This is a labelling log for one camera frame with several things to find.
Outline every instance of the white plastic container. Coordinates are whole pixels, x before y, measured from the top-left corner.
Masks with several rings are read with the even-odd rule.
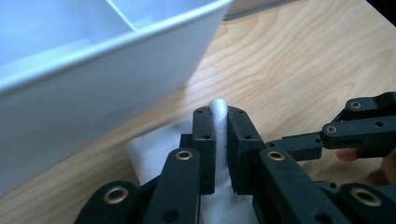
[[[0,196],[180,88],[230,2],[0,1]]]

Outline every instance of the light wood grain tabletop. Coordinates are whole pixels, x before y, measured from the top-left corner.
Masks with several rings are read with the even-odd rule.
[[[396,91],[395,71],[396,28],[364,0],[297,0],[225,21],[183,88],[2,197],[0,223],[73,223],[100,186],[137,183],[125,142],[214,98],[246,110],[269,141],[319,131],[350,98]],[[379,185],[380,162],[325,149],[301,165],[315,180]]]

